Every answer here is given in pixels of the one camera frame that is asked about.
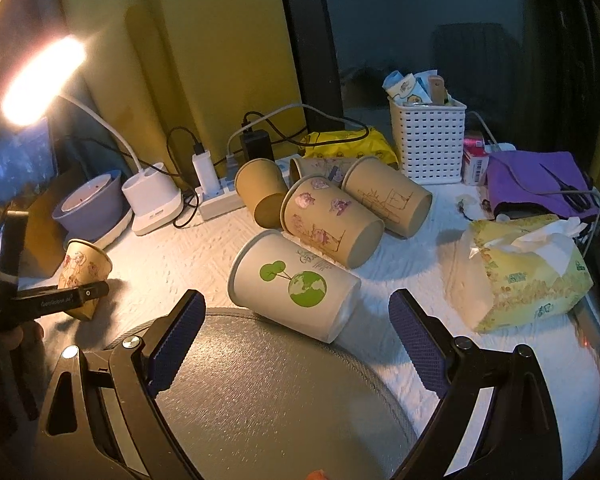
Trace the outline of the brown pig-print paper cup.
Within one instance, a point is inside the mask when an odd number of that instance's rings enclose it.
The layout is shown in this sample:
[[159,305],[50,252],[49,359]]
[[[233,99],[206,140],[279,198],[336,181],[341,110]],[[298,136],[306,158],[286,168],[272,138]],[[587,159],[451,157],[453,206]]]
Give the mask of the brown pig-print paper cup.
[[106,281],[112,271],[112,262],[106,252],[86,240],[69,240],[65,259],[60,266],[58,288]]

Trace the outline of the white green-print paper cup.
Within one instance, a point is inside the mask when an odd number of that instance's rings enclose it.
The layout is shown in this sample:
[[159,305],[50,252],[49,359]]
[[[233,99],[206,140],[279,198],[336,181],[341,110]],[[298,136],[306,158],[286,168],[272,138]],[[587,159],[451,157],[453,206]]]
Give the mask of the white green-print paper cup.
[[238,252],[230,300],[291,330],[330,344],[361,299],[361,280],[275,230]]

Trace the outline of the brown sketched paper cup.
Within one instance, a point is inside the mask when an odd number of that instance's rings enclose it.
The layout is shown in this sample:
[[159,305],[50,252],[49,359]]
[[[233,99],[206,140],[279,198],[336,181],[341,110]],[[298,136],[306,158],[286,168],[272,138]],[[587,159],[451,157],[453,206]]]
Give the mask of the brown sketched paper cup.
[[344,175],[341,188],[403,238],[419,231],[432,204],[426,188],[374,156],[358,159]]

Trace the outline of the plain brown paper cup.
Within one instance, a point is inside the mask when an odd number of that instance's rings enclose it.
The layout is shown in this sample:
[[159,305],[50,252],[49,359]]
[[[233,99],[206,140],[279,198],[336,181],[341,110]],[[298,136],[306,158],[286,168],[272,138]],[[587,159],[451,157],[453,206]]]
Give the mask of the plain brown paper cup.
[[258,226],[280,228],[280,208],[288,186],[275,162],[267,158],[246,162],[236,174],[235,188]]

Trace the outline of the rear brown paper cup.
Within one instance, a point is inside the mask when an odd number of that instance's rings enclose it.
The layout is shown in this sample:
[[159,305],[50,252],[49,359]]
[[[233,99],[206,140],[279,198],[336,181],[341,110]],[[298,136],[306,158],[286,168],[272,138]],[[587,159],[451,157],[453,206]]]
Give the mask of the rear brown paper cup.
[[340,188],[344,176],[356,162],[356,158],[291,157],[289,182],[295,184],[303,177],[322,176]]

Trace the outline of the purple bowl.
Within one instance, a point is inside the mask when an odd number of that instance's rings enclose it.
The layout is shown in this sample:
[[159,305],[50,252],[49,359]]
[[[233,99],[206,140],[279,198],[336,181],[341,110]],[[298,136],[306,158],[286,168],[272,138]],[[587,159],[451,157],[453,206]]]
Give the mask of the purple bowl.
[[120,170],[110,170],[82,184],[56,205],[52,219],[72,237],[99,240],[128,210],[121,177]]

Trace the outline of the white plate under bowl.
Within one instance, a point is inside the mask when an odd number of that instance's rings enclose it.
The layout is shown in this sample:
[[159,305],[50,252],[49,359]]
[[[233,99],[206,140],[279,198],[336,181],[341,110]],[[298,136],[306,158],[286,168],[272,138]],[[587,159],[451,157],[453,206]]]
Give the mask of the white plate under bowl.
[[72,242],[79,242],[82,244],[87,244],[87,246],[103,252],[108,246],[114,244],[114,242],[126,231],[126,229],[130,226],[133,217],[133,211],[131,208],[129,208],[122,218],[109,231],[107,231],[105,234],[102,234],[102,236],[94,242],[89,242],[88,240],[82,240],[82,238],[76,238],[67,235],[64,249],[67,250]]

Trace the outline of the round grey mat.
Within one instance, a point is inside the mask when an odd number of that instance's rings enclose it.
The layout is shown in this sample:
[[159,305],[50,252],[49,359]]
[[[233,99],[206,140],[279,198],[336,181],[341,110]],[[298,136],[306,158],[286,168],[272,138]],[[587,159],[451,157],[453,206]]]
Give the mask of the round grey mat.
[[208,310],[156,402],[206,479],[388,479],[417,439],[364,363],[238,308]]

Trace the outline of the white textured tablecloth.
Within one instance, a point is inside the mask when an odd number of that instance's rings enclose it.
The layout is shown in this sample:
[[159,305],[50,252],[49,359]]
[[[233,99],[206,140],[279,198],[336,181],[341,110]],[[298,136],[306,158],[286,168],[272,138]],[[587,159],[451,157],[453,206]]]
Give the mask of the white textured tablecloth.
[[124,234],[108,248],[110,292],[90,322],[42,318],[36,370],[50,379],[62,352],[105,348],[168,314],[184,292],[207,314],[173,384],[157,396],[170,429],[208,479],[387,479],[414,448],[440,396],[419,379],[389,318],[411,293],[453,336],[483,349],[532,349],[550,392],[573,474],[600,436],[600,371],[569,318],[544,308],[529,324],[477,334],[456,310],[468,263],[463,233],[483,215],[479,192],[436,185],[407,240],[385,234],[347,270],[239,209],[186,229]]

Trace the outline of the yellow tissue pack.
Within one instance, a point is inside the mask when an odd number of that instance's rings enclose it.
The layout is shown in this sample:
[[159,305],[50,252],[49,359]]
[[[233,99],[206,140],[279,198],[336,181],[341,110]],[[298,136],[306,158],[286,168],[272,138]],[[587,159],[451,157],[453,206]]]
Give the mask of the yellow tissue pack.
[[446,299],[477,333],[568,313],[593,286],[576,244],[585,228],[554,214],[470,222],[453,245]]

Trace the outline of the white desk lamp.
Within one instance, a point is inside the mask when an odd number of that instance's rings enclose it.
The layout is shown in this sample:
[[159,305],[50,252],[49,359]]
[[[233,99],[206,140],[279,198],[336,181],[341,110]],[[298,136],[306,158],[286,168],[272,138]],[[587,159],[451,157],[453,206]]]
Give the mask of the white desk lamp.
[[172,224],[184,211],[183,193],[163,167],[143,166],[131,144],[91,107],[65,92],[73,74],[86,60],[84,44],[73,36],[55,39],[32,55],[7,85],[1,102],[5,118],[18,127],[41,119],[58,99],[82,110],[122,144],[135,172],[121,185],[133,211],[132,231],[144,236]]

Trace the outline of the purple cloth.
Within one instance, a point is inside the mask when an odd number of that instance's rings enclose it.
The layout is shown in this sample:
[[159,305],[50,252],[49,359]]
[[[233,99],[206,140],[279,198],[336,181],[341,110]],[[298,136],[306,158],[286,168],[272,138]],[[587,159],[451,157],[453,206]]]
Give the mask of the purple cloth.
[[500,151],[489,157],[486,190],[493,213],[589,219],[600,207],[568,152]]

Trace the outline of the white usb charger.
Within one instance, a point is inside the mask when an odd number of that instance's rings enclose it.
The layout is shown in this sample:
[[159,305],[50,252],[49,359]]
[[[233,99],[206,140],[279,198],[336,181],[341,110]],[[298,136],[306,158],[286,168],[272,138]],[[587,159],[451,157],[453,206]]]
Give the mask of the white usb charger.
[[211,153],[208,150],[204,150],[193,154],[192,164],[204,195],[209,198],[218,196],[222,191],[222,186],[215,171]]

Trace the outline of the white power strip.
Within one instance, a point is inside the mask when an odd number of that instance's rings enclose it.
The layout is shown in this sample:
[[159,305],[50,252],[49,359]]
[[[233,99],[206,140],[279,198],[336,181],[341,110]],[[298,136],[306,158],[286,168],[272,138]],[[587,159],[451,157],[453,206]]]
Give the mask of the white power strip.
[[196,193],[200,199],[195,214],[196,224],[210,221],[223,214],[245,207],[244,201],[235,191],[234,182],[228,182],[225,178],[221,178],[220,185],[220,194],[214,197],[208,197],[204,194],[201,186],[196,188]]

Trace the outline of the yellow snack bag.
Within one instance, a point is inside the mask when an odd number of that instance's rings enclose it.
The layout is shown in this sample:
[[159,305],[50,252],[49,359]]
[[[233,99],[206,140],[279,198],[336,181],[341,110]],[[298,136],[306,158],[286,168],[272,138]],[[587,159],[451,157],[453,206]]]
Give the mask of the yellow snack bag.
[[300,140],[299,152],[312,158],[362,158],[373,155],[396,168],[398,156],[377,129],[312,132]]

